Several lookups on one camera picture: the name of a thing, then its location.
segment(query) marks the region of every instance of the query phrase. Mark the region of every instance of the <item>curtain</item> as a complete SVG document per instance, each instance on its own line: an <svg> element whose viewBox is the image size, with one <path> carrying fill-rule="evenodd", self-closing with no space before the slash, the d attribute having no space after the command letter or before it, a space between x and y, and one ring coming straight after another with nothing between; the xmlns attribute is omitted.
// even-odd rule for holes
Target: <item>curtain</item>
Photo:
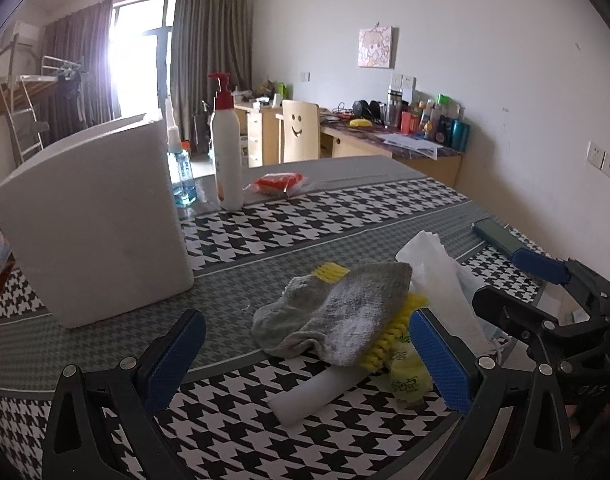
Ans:
<svg viewBox="0 0 610 480"><path fill-rule="evenodd" d="M40 120L50 125L45 144L115 117L109 67L109 31L113 10L112 0L105 0L45 27L43 56L74 62L82 60L82 105L85 116L85 120L81 121L77 99L66 97L62 92L50 96L38 107Z"/></svg>
<svg viewBox="0 0 610 480"><path fill-rule="evenodd" d="M207 153L209 137L200 102L213 105L218 89L207 76L229 72L230 89L252 82L247 0L176 0L171 52L171 94L181 137Z"/></svg>

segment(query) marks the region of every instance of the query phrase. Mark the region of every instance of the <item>red packaged snack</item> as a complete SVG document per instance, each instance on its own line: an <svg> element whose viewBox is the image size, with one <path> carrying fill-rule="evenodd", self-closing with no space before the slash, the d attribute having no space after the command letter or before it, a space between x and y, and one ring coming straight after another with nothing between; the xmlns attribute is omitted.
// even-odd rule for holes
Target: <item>red packaged snack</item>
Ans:
<svg viewBox="0 0 610 480"><path fill-rule="evenodd" d="M305 180L300 173L268 173L255 180L252 186L265 195L291 195L300 189Z"/></svg>

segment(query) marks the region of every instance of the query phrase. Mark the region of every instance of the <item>canvas painting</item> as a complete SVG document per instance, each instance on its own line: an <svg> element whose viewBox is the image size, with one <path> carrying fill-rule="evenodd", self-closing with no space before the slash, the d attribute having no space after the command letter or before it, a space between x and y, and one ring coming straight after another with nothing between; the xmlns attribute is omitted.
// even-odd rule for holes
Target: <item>canvas painting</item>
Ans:
<svg viewBox="0 0 610 480"><path fill-rule="evenodd" d="M358 40L358 66L391 68L392 27L364 28Z"/></svg>

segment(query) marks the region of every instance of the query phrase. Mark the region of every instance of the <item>silver bolt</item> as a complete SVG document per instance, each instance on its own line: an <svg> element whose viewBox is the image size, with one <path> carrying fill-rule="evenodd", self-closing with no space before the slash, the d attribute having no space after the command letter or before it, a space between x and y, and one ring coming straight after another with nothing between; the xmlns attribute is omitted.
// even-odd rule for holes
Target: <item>silver bolt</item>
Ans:
<svg viewBox="0 0 610 480"><path fill-rule="evenodd" d="M561 361L558 366L560 367L560 370L565 374L570 374L574 371L574 367L569 361Z"/></svg>
<svg viewBox="0 0 610 480"><path fill-rule="evenodd" d="M76 373L76 365L67 365L63 368L63 375L65 377L71 377Z"/></svg>
<svg viewBox="0 0 610 480"><path fill-rule="evenodd" d="M540 373L543 375L551 375L552 373L554 373L554 371L551 369L551 366L549 366L547 363L543 363L538 367L538 370L540 370Z"/></svg>
<svg viewBox="0 0 610 480"><path fill-rule="evenodd" d="M120 362L120 368L123 370L131 370L134 366L136 366L136 358L135 357L125 357Z"/></svg>
<svg viewBox="0 0 610 480"><path fill-rule="evenodd" d="M484 368L485 370L491 370L492 368L494 368L496 366L496 363L494 362L494 360L491 357L481 357L478 360L478 364L480 365L481 368Z"/></svg>

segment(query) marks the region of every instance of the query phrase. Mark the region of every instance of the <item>foam box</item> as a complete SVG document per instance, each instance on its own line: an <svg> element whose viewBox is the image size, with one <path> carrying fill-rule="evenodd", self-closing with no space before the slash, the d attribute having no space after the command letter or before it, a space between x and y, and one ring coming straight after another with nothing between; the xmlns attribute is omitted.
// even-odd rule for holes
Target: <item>foam box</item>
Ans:
<svg viewBox="0 0 610 480"><path fill-rule="evenodd" d="M75 328L188 290L160 116L48 146L0 184L0 225L32 289Z"/></svg>

